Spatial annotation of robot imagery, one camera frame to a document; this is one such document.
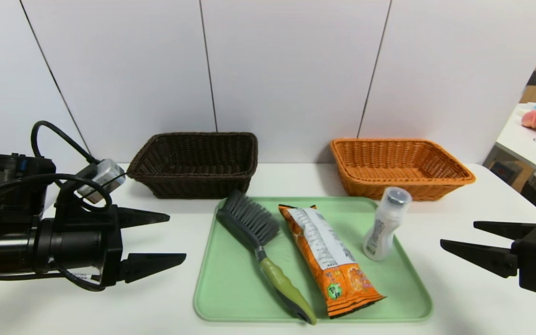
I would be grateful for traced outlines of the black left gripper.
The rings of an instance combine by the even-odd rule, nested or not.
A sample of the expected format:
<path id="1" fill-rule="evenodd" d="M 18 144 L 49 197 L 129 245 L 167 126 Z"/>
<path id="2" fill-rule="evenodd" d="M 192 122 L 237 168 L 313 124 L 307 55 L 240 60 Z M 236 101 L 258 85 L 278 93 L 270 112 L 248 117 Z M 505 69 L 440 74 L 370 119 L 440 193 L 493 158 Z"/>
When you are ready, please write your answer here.
<path id="1" fill-rule="evenodd" d="M 41 221 L 33 246 L 33 271 L 40 277 L 56 270 L 79 288 L 107 288 L 177 267 L 187 258 L 185 253 L 130 253 L 121 261 L 121 229 L 168 222 L 168 214 L 116 205 L 101 213 L 77 204 L 56 208 L 54 218 Z M 100 270 L 98 283 L 70 272 L 83 267 Z"/>

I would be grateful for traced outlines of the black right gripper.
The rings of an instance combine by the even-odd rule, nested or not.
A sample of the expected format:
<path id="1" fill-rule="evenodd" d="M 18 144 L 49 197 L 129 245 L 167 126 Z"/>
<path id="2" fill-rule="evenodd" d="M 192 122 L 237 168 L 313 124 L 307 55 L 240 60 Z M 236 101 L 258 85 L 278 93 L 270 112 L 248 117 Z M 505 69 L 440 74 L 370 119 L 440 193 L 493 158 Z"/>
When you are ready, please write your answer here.
<path id="1" fill-rule="evenodd" d="M 536 292 L 536 223 L 475 221 L 474 228 L 508 238 L 516 253 L 500 248 L 441 239 L 440 246 L 463 260 L 508 278 L 519 274 L 519 286 Z"/>

